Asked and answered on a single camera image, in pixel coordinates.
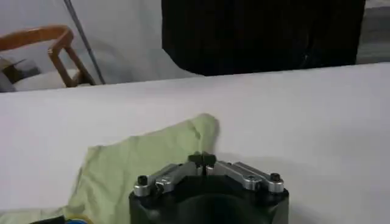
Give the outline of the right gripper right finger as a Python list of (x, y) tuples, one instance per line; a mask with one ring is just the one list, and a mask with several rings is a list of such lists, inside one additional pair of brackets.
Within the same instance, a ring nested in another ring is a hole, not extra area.
[(217, 160), (212, 154), (205, 154), (204, 162), (207, 175), (227, 176), (246, 190), (257, 191), (263, 187), (272, 194), (280, 194), (285, 190), (279, 173), (265, 173), (242, 162)]

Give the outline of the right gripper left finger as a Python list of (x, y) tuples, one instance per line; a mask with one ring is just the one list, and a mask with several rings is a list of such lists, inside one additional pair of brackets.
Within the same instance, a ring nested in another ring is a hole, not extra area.
[(182, 164), (168, 164), (152, 175), (140, 175), (134, 186), (133, 193), (137, 197), (148, 197), (154, 187), (162, 194), (172, 192), (184, 178), (202, 173), (202, 155), (199, 152), (188, 157)]

